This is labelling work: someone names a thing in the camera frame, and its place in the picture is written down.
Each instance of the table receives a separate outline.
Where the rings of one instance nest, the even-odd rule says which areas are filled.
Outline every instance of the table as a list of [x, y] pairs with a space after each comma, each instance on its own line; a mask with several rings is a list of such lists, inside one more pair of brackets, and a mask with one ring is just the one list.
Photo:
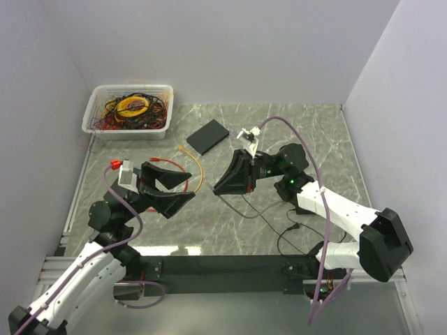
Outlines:
[[[184, 166], [193, 176], [193, 190], [200, 178], [198, 166], [177, 145], [184, 145], [199, 159], [205, 171], [205, 181], [196, 197], [188, 202], [175, 216], [167, 220], [162, 215], [142, 214], [145, 229], [130, 243], [142, 255], [269, 255], [278, 254], [277, 235], [262, 218], [245, 219], [229, 209], [214, 196], [206, 183], [214, 185], [226, 171], [233, 150], [242, 148], [236, 139], [241, 127], [250, 129], [268, 116], [279, 115], [289, 120], [309, 145], [325, 179], [325, 185], [340, 195], [369, 206], [367, 191], [358, 167], [349, 132], [340, 105], [298, 104], [182, 104], [174, 107], [170, 128], [164, 140], [153, 141], [101, 141], [96, 140], [85, 166], [82, 183], [77, 194], [68, 230], [70, 238], [65, 255], [77, 255], [88, 240], [92, 229], [88, 227], [88, 211], [105, 193], [102, 183], [103, 168], [112, 159], [130, 159], [139, 166], [153, 156], [173, 159]], [[230, 131], [230, 137], [204, 156], [200, 156], [187, 143], [186, 138], [194, 131], [216, 119]], [[274, 154], [289, 143], [297, 142], [285, 124], [274, 120], [264, 127], [258, 149]], [[155, 163], [171, 170], [176, 167], [167, 163]], [[312, 166], [306, 172], [315, 176]], [[117, 176], [109, 173], [109, 182]], [[279, 200], [273, 183], [274, 177], [258, 182], [256, 190], [247, 199], [257, 209], [263, 209]], [[255, 214], [239, 195], [225, 196], [235, 207], [246, 214]], [[280, 204], [269, 209], [265, 218], [279, 232], [292, 225], [286, 217], [290, 204]], [[290, 217], [319, 232], [324, 232], [325, 221], [315, 215]], [[129, 225], [136, 226], [133, 219]], [[339, 241], [344, 232], [331, 227], [330, 241]], [[313, 248], [321, 237], [302, 227], [287, 233], [287, 238], [301, 251]], [[283, 253], [296, 253], [287, 243], [281, 242]]]

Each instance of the yellow cable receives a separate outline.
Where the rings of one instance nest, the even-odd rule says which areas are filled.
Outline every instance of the yellow cable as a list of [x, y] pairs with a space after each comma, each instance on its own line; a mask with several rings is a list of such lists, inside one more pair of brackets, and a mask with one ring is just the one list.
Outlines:
[[191, 157], [192, 159], [194, 159], [194, 161], [197, 163], [198, 168], [200, 169], [200, 181], [196, 187], [196, 189], [194, 190], [194, 193], [197, 193], [197, 191], [199, 190], [199, 188], [202, 186], [203, 183], [203, 167], [202, 164], [200, 164], [200, 162], [197, 160], [196, 157], [194, 157], [192, 155], [191, 152], [189, 152], [188, 150], [186, 150], [182, 145], [177, 146], [180, 150], [184, 151], [184, 153], [186, 153], [189, 157]]
[[[135, 101], [144, 103], [144, 106], [138, 110], [130, 110], [131, 104]], [[122, 117], [137, 117], [138, 115], [147, 111], [149, 107], [149, 101], [142, 96], [129, 96], [121, 100], [117, 105], [117, 112]]]

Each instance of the red cable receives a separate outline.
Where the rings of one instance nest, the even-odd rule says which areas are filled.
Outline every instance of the red cable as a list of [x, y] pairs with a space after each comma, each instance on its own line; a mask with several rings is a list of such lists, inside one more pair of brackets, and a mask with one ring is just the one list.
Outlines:
[[[176, 163], [176, 162], [174, 162], [174, 161], [172, 161], [172, 160], [170, 160], [170, 159], [159, 158], [159, 157], [152, 157], [152, 158], [150, 159], [150, 161], [151, 161], [151, 162], [168, 162], [168, 163], [171, 163], [171, 164], [177, 166], [181, 171], [186, 172], [186, 170], [185, 170], [179, 163]], [[183, 190], [184, 192], [187, 192], [187, 191], [188, 191], [188, 185], [189, 185], [189, 182], [188, 182], [188, 179], [187, 179], [187, 180], [185, 181], [185, 183], [184, 183], [184, 190]], [[148, 209], [146, 209], [146, 210], [147, 210], [147, 211], [153, 211], [153, 212], [156, 213], [156, 210], [153, 209], [153, 208], [148, 208]]]

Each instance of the basket of cables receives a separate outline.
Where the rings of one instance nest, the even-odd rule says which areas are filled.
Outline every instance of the basket of cables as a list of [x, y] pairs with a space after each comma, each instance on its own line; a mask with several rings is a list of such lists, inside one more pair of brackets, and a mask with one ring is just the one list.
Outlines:
[[162, 140], [173, 101], [169, 85], [101, 85], [90, 96], [82, 130], [103, 140]]

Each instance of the red connector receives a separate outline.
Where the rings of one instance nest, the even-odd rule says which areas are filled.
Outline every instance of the red connector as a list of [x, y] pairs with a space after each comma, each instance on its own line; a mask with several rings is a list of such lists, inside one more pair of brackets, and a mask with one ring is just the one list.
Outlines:
[[110, 166], [112, 167], [112, 170], [118, 170], [119, 167], [122, 165], [121, 161], [118, 161], [117, 159], [114, 159], [110, 162]]

